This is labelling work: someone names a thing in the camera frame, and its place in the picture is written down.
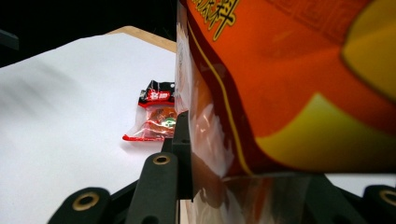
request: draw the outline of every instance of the black object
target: black object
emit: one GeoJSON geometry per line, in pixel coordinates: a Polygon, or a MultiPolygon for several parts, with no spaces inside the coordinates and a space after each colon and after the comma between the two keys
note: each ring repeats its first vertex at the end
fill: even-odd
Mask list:
{"type": "MultiPolygon", "coordinates": [[[[188,112],[178,115],[174,138],[165,139],[162,152],[147,158],[137,181],[111,196],[100,188],[79,190],[49,224],[174,224],[179,223],[182,199],[192,200],[188,112]]],[[[396,223],[396,188],[369,186],[359,197],[325,175],[312,175],[301,223],[396,223]]]]}

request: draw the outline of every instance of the snack package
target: snack package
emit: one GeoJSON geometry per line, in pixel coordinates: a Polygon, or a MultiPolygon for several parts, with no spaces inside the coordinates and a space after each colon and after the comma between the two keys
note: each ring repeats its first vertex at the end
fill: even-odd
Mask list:
{"type": "Polygon", "coordinates": [[[140,92],[134,127],[125,134],[125,141],[163,141],[173,137],[177,112],[175,83],[151,80],[140,92]]]}
{"type": "Polygon", "coordinates": [[[299,223],[308,180],[295,176],[396,171],[396,1],[179,0],[177,12],[190,223],[299,223]]]}

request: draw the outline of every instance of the red snack package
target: red snack package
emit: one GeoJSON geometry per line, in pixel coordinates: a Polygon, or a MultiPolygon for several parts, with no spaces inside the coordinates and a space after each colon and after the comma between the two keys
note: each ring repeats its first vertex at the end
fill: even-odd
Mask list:
{"type": "Polygon", "coordinates": [[[177,120],[174,92],[173,82],[151,80],[147,89],[140,92],[135,125],[122,139],[163,141],[173,137],[177,120]]]}

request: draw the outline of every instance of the white paper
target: white paper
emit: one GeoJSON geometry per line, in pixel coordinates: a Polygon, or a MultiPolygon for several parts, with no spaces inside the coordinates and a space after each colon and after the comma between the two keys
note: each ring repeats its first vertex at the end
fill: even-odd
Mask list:
{"type": "Polygon", "coordinates": [[[176,55],[125,34],[74,41],[0,69],[0,223],[47,223],[72,193],[136,181],[161,144],[131,146],[140,90],[176,55]]]}

